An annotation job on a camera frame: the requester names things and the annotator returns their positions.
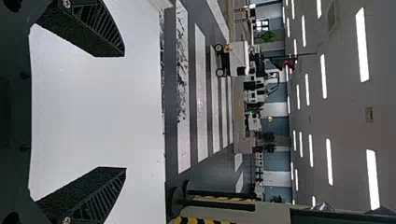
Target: concrete floor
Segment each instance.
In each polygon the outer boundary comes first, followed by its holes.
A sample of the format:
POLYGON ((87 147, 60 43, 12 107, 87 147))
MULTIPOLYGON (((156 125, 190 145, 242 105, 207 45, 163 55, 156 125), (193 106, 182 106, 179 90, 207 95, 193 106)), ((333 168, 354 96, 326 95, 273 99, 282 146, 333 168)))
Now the concrete floor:
POLYGON ((232 90, 241 81, 215 76, 219 62, 211 46, 227 42, 224 27, 213 14, 213 2, 172 3, 175 7, 163 14, 166 196, 187 179, 198 189, 247 190, 246 165, 233 153, 239 139, 233 130, 233 100, 240 96, 235 98, 232 90))

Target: wall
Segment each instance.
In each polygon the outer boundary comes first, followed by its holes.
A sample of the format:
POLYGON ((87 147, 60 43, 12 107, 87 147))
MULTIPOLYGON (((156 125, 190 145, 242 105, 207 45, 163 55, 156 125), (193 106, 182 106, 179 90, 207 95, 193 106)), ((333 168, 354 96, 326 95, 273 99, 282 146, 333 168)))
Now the wall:
POLYGON ((272 4, 265 7, 256 7, 256 18, 272 19, 282 17, 282 4, 272 4))
POLYGON ((396 94, 394 83, 394 38, 392 27, 396 20, 396 1, 375 0, 338 1, 340 25, 327 33, 326 8, 331 1, 322 1, 323 15, 318 19, 316 1, 296 1, 296 20, 291 21, 291 38, 287 39, 287 53, 292 53, 292 39, 297 38, 299 52, 318 50, 317 56, 305 57, 298 63, 290 83, 290 99, 294 112, 290 115, 290 131, 302 131, 304 146, 307 134, 313 134, 314 168, 308 157, 293 153, 299 169, 298 203, 329 202, 338 209, 367 211, 370 194, 367 176, 366 149, 376 151, 380 202, 396 210, 396 178, 394 177, 394 134, 396 133, 396 94), (366 30, 371 80, 361 83, 357 50, 355 16, 366 8, 366 30), (301 33, 301 15, 306 17, 307 47, 301 33), (319 56, 326 54, 328 98, 322 98, 319 56), (310 74, 311 106, 305 104, 305 73, 310 74), (295 85, 302 90, 302 109, 297 111, 295 85), (374 122, 366 123, 365 108, 374 108, 374 122), (332 140, 333 186, 327 179, 326 138, 332 140))
POLYGON ((290 171, 290 152, 264 153, 264 171, 290 171))
POLYGON ((97 166, 127 167, 106 223, 164 223, 159 14, 149 1, 105 2, 124 58, 93 58, 39 26, 31 30, 29 188, 37 200, 97 166))
POLYGON ((218 221, 247 224, 290 224, 290 209, 304 209, 305 206, 281 203, 256 202, 255 212, 186 207, 181 212, 183 217, 202 217, 218 221))
POLYGON ((264 132, 274 133, 275 136, 290 136, 289 117, 276 117, 272 122, 268 119, 262 119, 262 130, 264 132))

